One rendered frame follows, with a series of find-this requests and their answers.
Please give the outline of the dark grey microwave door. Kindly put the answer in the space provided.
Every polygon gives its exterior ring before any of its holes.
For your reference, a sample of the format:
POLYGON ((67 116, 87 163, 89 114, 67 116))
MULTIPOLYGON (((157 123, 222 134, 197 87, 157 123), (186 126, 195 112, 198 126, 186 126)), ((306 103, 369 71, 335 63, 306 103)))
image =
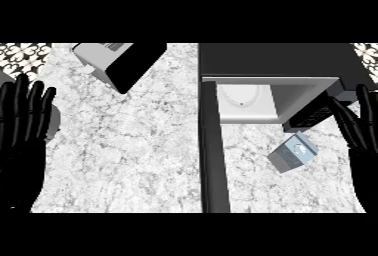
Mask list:
POLYGON ((198 140, 204 213, 229 213, 229 190, 220 129, 217 84, 200 83, 198 140))

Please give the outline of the dark grey microwave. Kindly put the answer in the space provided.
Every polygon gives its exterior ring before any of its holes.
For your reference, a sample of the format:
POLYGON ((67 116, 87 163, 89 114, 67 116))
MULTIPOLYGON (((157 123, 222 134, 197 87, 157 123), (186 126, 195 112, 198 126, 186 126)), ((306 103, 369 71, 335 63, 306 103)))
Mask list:
POLYGON ((200 79, 217 85, 220 122, 304 131, 329 116, 328 98, 356 102, 378 82, 349 43, 201 43, 200 79))

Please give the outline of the grey and black toaster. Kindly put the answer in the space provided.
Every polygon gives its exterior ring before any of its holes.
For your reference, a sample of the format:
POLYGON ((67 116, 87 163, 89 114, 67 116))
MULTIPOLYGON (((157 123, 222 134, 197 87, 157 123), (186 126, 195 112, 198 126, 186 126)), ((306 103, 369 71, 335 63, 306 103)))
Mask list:
POLYGON ((78 43, 73 52, 92 74, 126 94, 167 51, 166 43, 78 43))

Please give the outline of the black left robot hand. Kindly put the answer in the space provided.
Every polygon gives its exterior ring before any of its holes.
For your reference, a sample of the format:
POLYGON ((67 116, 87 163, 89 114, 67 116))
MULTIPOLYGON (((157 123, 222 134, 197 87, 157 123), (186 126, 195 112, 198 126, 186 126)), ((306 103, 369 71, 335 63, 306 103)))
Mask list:
POLYGON ((55 95, 27 74, 0 87, 0 215, 30 213, 42 192, 55 95))

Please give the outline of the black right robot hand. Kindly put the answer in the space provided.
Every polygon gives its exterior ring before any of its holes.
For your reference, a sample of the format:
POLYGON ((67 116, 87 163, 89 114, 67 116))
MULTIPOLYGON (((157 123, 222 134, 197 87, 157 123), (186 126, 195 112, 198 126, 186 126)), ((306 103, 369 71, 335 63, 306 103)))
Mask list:
POLYGON ((360 115, 329 98, 338 129, 349 147, 355 193, 368 213, 378 213, 378 92, 363 84, 356 86, 360 115))

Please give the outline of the pale blue milk carton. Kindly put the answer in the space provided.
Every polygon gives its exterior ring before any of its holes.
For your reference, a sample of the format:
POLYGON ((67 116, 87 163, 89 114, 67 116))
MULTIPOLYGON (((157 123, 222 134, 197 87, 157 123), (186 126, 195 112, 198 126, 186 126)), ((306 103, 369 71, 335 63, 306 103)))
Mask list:
POLYGON ((281 173, 306 165, 318 155, 319 149, 307 136, 297 132, 267 156, 281 173))

